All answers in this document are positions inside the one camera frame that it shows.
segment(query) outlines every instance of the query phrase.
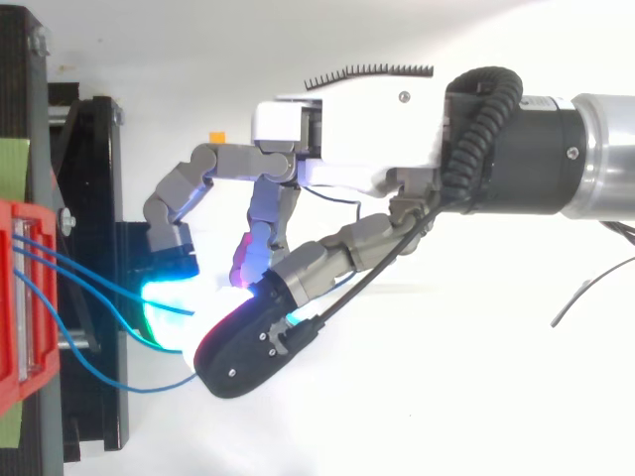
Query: cyan light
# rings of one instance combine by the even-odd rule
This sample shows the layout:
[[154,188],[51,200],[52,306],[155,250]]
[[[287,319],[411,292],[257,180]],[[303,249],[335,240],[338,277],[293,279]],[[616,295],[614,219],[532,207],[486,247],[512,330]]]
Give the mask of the cyan light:
[[[195,310],[196,293],[196,277],[193,277],[186,280],[148,282],[141,290],[141,297],[172,307]],[[176,314],[149,304],[143,305],[143,311],[148,331],[159,345],[166,349],[183,349],[185,327],[193,316]]]

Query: screw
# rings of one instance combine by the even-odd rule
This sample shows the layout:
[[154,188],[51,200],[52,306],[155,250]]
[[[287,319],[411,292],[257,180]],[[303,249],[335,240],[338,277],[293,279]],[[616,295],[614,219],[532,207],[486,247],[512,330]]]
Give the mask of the screw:
[[579,150],[577,149],[577,147],[569,147],[567,149],[567,157],[572,161],[577,159],[579,157]]
[[115,126],[123,126],[126,123],[126,115],[119,106],[112,108],[112,123]]
[[60,210],[60,231],[63,236],[69,236],[72,229],[77,225],[77,220],[70,214],[68,208]]
[[34,28],[29,36],[29,48],[39,57],[47,57],[51,54],[51,51],[49,50],[50,42],[47,41],[48,35],[49,32],[47,29],[43,26],[39,26]]

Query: white background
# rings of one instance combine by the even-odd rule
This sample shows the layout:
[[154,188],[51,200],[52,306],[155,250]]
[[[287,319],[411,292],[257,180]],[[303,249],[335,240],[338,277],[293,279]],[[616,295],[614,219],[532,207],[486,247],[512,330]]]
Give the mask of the white background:
[[[79,80],[83,96],[110,95],[126,111],[128,220],[142,218],[157,181],[209,131],[246,142],[259,101],[347,63],[432,63],[448,79],[498,64],[528,94],[635,94],[624,1],[27,3],[54,35],[51,80]],[[249,184],[220,183],[190,218],[211,286],[229,269],[249,197]],[[292,245],[353,213],[301,197]],[[443,216],[414,256],[257,392],[226,402],[194,382],[131,395],[124,450],[87,444],[66,473],[633,474],[633,271],[607,278],[549,327],[582,281],[629,253],[596,223]],[[140,387],[188,372],[135,343],[129,366]]]

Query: red container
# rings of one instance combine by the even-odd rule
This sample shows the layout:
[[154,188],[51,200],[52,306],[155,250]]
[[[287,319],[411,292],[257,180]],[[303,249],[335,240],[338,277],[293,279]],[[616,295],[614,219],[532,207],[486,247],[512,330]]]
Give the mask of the red container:
[[29,258],[22,261],[12,246],[24,246],[52,263],[55,259],[14,241],[16,227],[26,231],[25,237],[55,249],[56,216],[37,205],[0,200],[0,416],[38,391],[60,369],[58,327],[38,297],[21,287],[13,270],[22,266],[57,309],[56,273]]

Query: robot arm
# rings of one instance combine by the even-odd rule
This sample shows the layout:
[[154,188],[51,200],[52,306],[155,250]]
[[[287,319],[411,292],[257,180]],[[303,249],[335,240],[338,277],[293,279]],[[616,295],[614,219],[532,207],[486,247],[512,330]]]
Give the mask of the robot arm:
[[[296,326],[287,320],[289,313],[328,292],[335,278],[372,270],[349,292],[358,293],[398,254],[412,253],[441,211],[635,218],[635,123],[630,119],[635,98],[583,94],[567,102],[522,96],[520,79],[504,68],[469,71],[447,90],[431,75],[420,67],[345,69],[310,82],[304,95],[261,104],[252,130],[256,146],[223,146],[258,149],[257,158],[284,157],[290,165],[282,186],[397,193],[389,214],[365,217],[282,259],[269,255],[267,269],[251,276],[254,298],[219,322],[196,351],[196,371],[215,395],[243,395],[284,367],[342,304],[327,317]],[[215,146],[199,146],[192,163],[198,163],[199,150],[211,151],[214,160],[192,166],[202,179],[190,181],[188,194],[172,204],[168,191],[158,187],[157,197],[150,199],[166,207],[161,227],[183,226],[180,210],[199,201],[208,190],[205,178],[214,173],[233,179],[280,177],[270,169],[239,166],[252,157],[244,154],[234,154],[232,172],[222,174]],[[243,168],[252,173],[239,173]],[[152,243],[156,225],[151,225]],[[168,235],[177,228],[168,229]],[[181,246],[178,239],[172,243]]]

